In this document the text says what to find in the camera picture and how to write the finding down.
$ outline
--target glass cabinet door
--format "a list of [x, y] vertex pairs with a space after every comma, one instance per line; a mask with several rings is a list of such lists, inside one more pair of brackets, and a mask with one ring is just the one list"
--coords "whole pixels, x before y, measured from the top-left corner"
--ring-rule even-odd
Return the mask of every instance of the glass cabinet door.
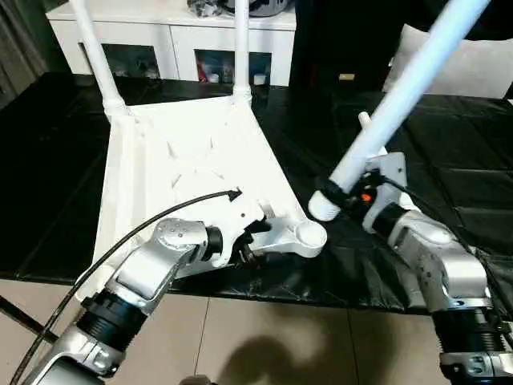
[[[83, 43], [79, 45], [85, 54]], [[102, 47], [114, 75], [130, 78], [160, 78], [153, 46], [104, 43]]]
[[[235, 52], [215, 50], [194, 50], [198, 79], [205, 83], [233, 83], [235, 74]], [[271, 54], [249, 53], [249, 83], [270, 84]]]

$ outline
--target orange light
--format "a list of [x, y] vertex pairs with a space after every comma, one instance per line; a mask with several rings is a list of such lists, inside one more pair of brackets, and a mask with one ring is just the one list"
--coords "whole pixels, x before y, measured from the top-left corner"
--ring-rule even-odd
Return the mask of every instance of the orange light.
[[362, 194], [362, 200], [364, 202], [370, 202], [372, 200], [372, 197], [369, 194]]

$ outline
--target cable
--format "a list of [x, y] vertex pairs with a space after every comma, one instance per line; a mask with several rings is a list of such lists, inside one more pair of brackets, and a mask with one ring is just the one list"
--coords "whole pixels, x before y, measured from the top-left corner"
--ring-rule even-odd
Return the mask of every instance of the cable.
[[119, 241], [117, 241], [98, 261], [96, 261], [88, 270], [86, 270], [86, 272], [82, 275], [82, 277], [80, 277], [77, 280], [77, 282], [75, 282], [75, 284], [71, 287], [70, 291], [67, 292], [66, 296], [59, 303], [59, 305], [55, 308], [54, 313], [48, 318], [48, 321], [46, 322], [44, 328], [41, 330], [41, 332], [38, 334], [38, 336], [32, 343], [32, 346], [30, 346], [30, 348], [26, 351], [25, 356], [23, 357], [23, 360], [18, 365], [18, 368], [16, 369], [16, 372], [14, 373], [13, 378], [10, 381], [10, 385], [18, 384], [19, 379], [22, 377], [23, 372], [25, 371], [29, 362], [32, 360], [32, 357], [34, 356], [36, 350], [39, 348], [39, 345], [41, 345], [41, 342], [43, 341], [45, 335], [50, 331], [52, 326], [57, 322], [60, 315], [66, 308], [67, 304], [73, 298], [73, 296], [79, 290], [79, 288], [125, 242], [127, 242], [130, 238], [132, 238], [134, 235], [136, 235], [142, 229], [145, 229], [146, 227], [151, 225], [153, 222], [158, 221], [160, 218], [165, 217], [171, 213], [174, 213], [175, 211], [178, 211], [178, 210], [183, 209], [190, 205], [194, 205], [195, 203], [198, 203], [201, 201], [206, 201], [207, 199], [222, 197], [225, 195], [228, 195], [228, 197], [232, 201], [233, 199], [238, 197], [240, 194], [241, 194], [240, 191], [227, 190], [227, 191], [215, 192], [215, 193], [208, 194], [208, 195], [203, 195], [202, 197], [197, 197], [197, 198], [191, 199], [190, 201], [180, 203], [176, 206], [173, 206], [169, 209], [164, 210], [161, 213], [158, 213], [154, 217], [151, 217], [147, 221], [145, 221], [142, 224], [140, 224], [139, 226], [135, 227], [131, 232], [129, 232], [124, 237], [122, 237]]
[[[386, 176], [381, 176], [381, 178], [382, 178], [383, 182], [385, 182], [387, 184], [391, 184], [395, 188], [397, 188], [397, 189], [401, 190], [402, 192], [404, 192], [404, 193], [410, 195], [411, 197], [413, 197], [422, 206], [423, 209], [425, 209], [426, 211], [430, 212], [434, 217], [436, 217], [437, 220], [439, 220], [445, 226], [447, 226], [447, 228], [458, 239], [458, 242], [463, 246], [463, 248], [469, 254], [474, 255], [478, 259], [478, 261], [481, 262], [481, 265], [483, 265], [483, 268], [485, 269], [485, 271], [487, 273], [488, 281], [490, 283], [490, 287], [492, 288], [492, 290], [495, 292], [495, 295], [497, 295], [497, 297], [499, 298], [499, 300], [503, 304], [503, 307], [504, 307], [504, 309], [505, 309], [505, 311], [507, 313], [508, 318], [513, 320], [513, 305], [509, 302], [509, 300], [507, 298], [507, 295], [501, 289], [501, 287], [499, 285], [499, 282], [497, 281], [497, 278], [495, 277], [494, 273], [490, 269], [490, 266], [488, 265], [488, 261], [486, 260], [486, 258], [484, 258], [481, 255], [480, 251], [477, 248], [475, 249], [475, 252], [472, 252], [471, 247], [469, 246], [467, 241], [465, 241], [463, 239], [461, 233], [458, 231], [458, 227], [456, 225], [447, 224], [446, 221], [444, 221], [442, 219], [442, 216], [440, 215], [440, 213], [436, 209], [434, 209], [434, 206], [432, 204], [428, 203], [422, 197], [420, 197], [416, 192], [411, 191], [409, 188], [407, 188], [405, 186], [401, 186], [395, 180], [391, 180], [390, 178], [388, 178]], [[499, 308], [497, 306], [495, 306], [495, 304], [494, 304], [494, 308], [497, 310], [497, 315], [499, 317], [499, 320], [502, 321], [502, 319], [500, 319]]]

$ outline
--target white cabinet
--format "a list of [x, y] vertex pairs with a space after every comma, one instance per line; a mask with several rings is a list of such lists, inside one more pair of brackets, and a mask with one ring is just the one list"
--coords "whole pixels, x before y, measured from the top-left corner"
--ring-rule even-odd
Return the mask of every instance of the white cabinet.
[[[79, 27], [74, 20], [51, 20], [50, 24], [74, 74], [90, 74]], [[119, 75], [153, 74], [178, 79], [168, 26], [124, 22], [95, 22], [95, 31], [111, 70]]]
[[[232, 28], [209, 28], [202, 26], [171, 26], [171, 34], [175, 47], [178, 73], [182, 80], [198, 80], [199, 51], [229, 51], [235, 50], [235, 34]], [[249, 56], [250, 75], [257, 73], [252, 70], [257, 61], [258, 53], [261, 60], [256, 66], [265, 66], [269, 62], [267, 70], [268, 81], [272, 85], [288, 86], [290, 75], [290, 62], [294, 44], [294, 33], [289, 30], [250, 30], [249, 31]]]
[[[232, 60], [235, 29], [230, 15], [198, 18], [186, 0], [88, 0], [87, 5], [117, 75], [197, 81], [202, 58], [213, 52], [224, 63]], [[63, 4], [46, 16], [73, 73], [90, 74], [71, 5]], [[266, 83], [289, 84], [295, 29], [294, 9], [250, 19], [250, 80], [264, 73]], [[224, 74], [216, 70], [224, 75], [220, 81], [229, 81], [226, 69]]]

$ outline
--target table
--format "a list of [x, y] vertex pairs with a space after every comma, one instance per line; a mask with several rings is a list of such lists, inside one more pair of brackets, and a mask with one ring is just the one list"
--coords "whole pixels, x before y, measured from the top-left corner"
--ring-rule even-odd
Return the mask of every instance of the table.
[[[117, 79], [128, 105], [229, 95], [231, 87]], [[357, 135], [381, 93], [254, 88], [252, 108], [301, 204]], [[45, 74], [0, 111], [4, 251], [0, 278], [71, 284], [89, 266], [109, 123], [88, 75]], [[506, 100], [425, 96], [389, 150], [406, 154], [410, 187], [485, 249], [513, 297], [513, 107]], [[270, 258], [176, 281], [171, 292], [425, 313], [414, 275], [388, 247], [341, 217], [323, 252]]]

